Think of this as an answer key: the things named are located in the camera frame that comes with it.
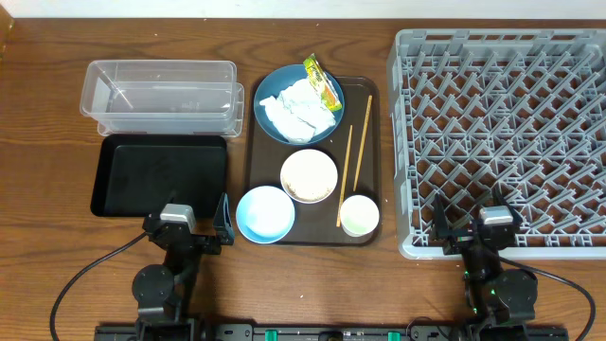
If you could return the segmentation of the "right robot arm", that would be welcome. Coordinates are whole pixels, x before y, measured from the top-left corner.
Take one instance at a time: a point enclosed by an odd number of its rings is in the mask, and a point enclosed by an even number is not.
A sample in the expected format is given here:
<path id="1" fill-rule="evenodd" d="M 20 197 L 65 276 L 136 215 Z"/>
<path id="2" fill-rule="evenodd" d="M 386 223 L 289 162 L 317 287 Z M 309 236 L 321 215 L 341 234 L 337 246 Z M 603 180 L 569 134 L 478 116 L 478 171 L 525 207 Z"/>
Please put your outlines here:
<path id="1" fill-rule="evenodd" d="M 475 313 L 451 329 L 450 340 L 527 340 L 525 323 L 535 317 L 536 276 L 523 269 L 506 270 L 499 259 L 501 250 L 515 244 L 523 219 L 497 188 L 492 202 L 467 226 L 453 228 L 441 196 L 434 196 L 431 239 L 442 242 L 444 255 L 462 257 L 465 295 Z"/>

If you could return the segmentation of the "white napkin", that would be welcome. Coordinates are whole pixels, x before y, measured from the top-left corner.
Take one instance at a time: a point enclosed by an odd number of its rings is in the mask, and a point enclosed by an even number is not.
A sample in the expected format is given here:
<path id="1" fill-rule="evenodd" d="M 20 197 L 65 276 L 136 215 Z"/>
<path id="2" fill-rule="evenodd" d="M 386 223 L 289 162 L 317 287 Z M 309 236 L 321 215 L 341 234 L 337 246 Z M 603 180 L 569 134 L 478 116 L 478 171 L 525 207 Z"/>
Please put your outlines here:
<path id="1" fill-rule="evenodd" d="M 278 132 L 294 144 L 307 144 L 336 124 L 333 112 L 321 101 L 308 79 L 296 81 L 280 91 L 277 98 L 270 96 L 259 104 Z"/>

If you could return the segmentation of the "pink bowl with rice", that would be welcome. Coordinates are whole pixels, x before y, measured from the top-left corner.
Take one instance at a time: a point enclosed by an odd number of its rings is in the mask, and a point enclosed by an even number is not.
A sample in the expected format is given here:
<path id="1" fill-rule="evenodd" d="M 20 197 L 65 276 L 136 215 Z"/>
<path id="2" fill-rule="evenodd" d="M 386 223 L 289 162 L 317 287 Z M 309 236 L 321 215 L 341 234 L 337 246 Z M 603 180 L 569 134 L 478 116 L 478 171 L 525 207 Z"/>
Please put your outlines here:
<path id="1" fill-rule="evenodd" d="M 280 169 L 280 184 L 286 193 L 302 204 L 316 204 L 335 190 L 338 171 L 325 153 L 304 149 L 291 154 Z"/>

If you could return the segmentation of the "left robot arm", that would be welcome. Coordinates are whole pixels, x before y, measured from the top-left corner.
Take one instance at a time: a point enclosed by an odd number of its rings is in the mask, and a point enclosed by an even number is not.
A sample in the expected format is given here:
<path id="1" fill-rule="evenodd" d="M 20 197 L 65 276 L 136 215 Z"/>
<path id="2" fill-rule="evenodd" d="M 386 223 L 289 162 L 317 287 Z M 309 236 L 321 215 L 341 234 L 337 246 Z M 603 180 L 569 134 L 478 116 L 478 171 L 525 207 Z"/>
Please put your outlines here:
<path id="1" fill-rule="evenodd" d="M 141 269 L 132 284 L 138 303 L 135 333 L 138 340 L 202 340 L 204 328 L 196 317 L 188 317 L 201 258 L 219 255 L 231 245 L 235 233 L 229 217 L 227 195 L 221 195 L 213 219 L 213 235 L 193 232 L 193 208 L 168 203 L 158 213 L 145 217 L 145 236 L 166 252 L 164 262 Z"/>

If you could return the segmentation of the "yellow green snack wrapper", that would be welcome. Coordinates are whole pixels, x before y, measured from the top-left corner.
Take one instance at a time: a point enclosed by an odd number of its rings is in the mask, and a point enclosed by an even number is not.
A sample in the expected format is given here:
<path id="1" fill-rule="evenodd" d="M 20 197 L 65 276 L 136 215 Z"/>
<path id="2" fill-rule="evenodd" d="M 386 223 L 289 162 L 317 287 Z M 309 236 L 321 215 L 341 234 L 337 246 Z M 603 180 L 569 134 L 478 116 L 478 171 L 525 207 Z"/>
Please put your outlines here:
<path id="1" fill-rule="evenodd" d="M 327 74 L 320 66 L 314 54 L 311 54 L 303 65 L 308 74 L 308 80 L 319 96 L 322 103 L 331 111 L 339 111 L 343 108 L 342 102 L 336 92 L 336 89 L 331 84 Z"/>

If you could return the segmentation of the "white cup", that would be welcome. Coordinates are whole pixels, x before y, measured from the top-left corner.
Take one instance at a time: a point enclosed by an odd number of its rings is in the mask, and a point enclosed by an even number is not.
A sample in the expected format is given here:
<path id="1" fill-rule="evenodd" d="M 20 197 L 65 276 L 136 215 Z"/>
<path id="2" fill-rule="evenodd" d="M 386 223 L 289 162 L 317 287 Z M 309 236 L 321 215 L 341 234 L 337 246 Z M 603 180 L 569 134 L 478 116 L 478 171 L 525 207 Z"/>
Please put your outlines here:
<path id="1" fill-rule="evenodd" d="M 378 206 L 364 195 L 348 197 L 340 208 L 340 222 L 350 237 L 362 237 L 375 230 L 380 221 Z"/>

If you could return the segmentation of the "light blue bowl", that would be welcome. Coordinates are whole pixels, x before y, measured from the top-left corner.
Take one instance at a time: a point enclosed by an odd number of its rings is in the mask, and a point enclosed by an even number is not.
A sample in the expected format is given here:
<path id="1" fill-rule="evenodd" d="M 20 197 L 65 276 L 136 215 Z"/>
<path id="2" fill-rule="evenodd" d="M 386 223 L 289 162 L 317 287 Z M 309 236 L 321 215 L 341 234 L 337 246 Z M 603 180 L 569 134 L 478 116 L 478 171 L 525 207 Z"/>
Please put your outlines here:
<path id="1" fill-rule="evenodd" d="M 246 192 L 236 209 L 236 222 L 250 242 L 269 244 L 284 238 L 294 225 L 293 200 L 280 188 L 260 186 Z"/>

